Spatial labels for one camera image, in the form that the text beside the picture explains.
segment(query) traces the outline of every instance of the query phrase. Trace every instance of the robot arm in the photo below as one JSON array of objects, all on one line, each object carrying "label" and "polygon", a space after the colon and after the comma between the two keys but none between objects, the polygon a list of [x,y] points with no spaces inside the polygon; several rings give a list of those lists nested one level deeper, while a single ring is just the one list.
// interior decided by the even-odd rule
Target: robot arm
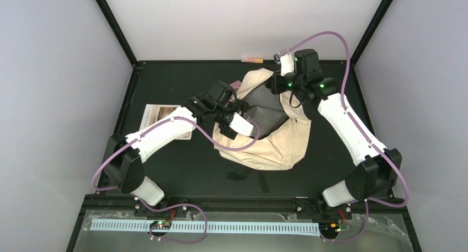
[{"label": "robot arm", "polygon": [[317,211],[326,215],[334,207],[353,200],[363,200],[394,186],[397,178],[395,172],[371,144],[384,152],[398,168],[401,164],[400,153],[396,149],[388,150],[377,140],[356,115],[346,96],[341,97],[334,80],[322,77],[317,52],[305,49],[296,51],[294,57],[290,53],[281,58],[276,55],[275,60],[281,64],[281,71],[273,74],[267,87],[273,94],[291,91],[301,104],[305,101],[311,103],[331,124],[356,166],[344,180],[320,192]]},{"label": "robot arm", "polygon": [[152,206],[156,205],[164,197],[164,192],[145,176],[143,163],[163,146],[194,130],[197,120],[218,122],[221,134],[231,139],[238,133],[252,135],[253,125],[242,117],[248,104],[237,99],[228,101],[233,94],[234,90],[230,86],[217,82],[208,92],[191,97],[151,126],[125,137],[118,133],[112,135],[104,159],[125,145],[130,145],[130,148],[114,158],[104,168],[104,172],[122,193],[132,194]]}]

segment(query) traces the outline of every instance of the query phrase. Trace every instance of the orange object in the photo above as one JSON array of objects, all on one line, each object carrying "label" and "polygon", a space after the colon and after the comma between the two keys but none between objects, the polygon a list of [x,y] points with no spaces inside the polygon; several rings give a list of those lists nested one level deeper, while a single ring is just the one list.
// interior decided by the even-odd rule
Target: orange object
[{"label": "orange object", "polygon": [[241,58],[241,62],[244,62],[244,63],[263,63],[263,59],[261,59],[261,58],[243,57],[243,58]]}]

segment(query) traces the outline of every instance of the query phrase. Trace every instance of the black table surface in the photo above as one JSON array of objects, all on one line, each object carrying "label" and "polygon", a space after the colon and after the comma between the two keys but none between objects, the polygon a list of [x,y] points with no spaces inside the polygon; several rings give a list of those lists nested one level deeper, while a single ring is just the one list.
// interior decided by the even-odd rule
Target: black table surface
[{"label": "black table surface", "polygon": [[[256,64],[238,61],[146,61],[139,63],[139,74],[122,134],[139,130],[146,104],[181,104],[185,99],[207,91],[216,80],[232,83],[242,80],[251,70],[278,70],[274,62]],[[345,64],[341,61],[321,62],[324,77],[332,77],[341,85]],[[350,71],[346,95],[357,115],[369,126],[359,85]],[[262,171],[269,192],[260,187],[259,171],[246,179],[228,179],[228,172],[240,173],[245,168],[222,158],[213,145],[198,131],[189,141],[175,140],[157,151],[145,166],[151,178],[166,196],[190,197],[314,197],[317,193],[344,179],[354,168],[351,157],[332,126],[311,106],[305,113],[312,120],[305,158],[291,170]],[[202,124],[208,133],[213,123]]]}]

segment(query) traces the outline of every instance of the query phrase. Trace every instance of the gray wall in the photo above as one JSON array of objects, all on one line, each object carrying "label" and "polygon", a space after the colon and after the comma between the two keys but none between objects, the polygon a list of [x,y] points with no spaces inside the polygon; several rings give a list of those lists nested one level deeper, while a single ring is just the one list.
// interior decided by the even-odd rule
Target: gray wall
[{"label": "gray wall", "polygon": [[466,251],[468,0],[395,0],[357,65],[424,251]]},{"label": "gray wall", "polygon": [[94,0],[0,0],[0,251],[65,251],[131,66]]},{"label": "gray wall", "polygon": [[[381,0],[107,1],[138,60],[235,60],[271,59],[324,30],[354,51]],[[345,58],[332,36],[307,45],[322,59]]]}]

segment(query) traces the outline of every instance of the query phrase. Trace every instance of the beige bag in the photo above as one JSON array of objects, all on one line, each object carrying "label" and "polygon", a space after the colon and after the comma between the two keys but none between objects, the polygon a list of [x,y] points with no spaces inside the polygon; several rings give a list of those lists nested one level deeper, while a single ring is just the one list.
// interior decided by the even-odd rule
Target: beige bag
[{"label": "beige bag", "polygon": [[[270,78],[272,74],[272,71],[264,68],[248,72],[237,91],[237,97],[242,99],[252,89]],[[311,121],[304,114],[302,106],[295,109],[289,105],[290,96],[291,91],[280,94],[281,104],[289,119],[268,137],[258,140],[251,147],[239,152],[226,151],[217,146],[215,149],[220,152],[222,157],[253,169],[291,169],[306,153]],[[293,106],[297,106],[299,101],[293,97],[291,103]],[[231,140],[220,134],[217,124],[213,130],[213,139],[219,144],[231,148],[242,147],[252,141],[251,138],[243,135],[237,135],[236,139]]]}]

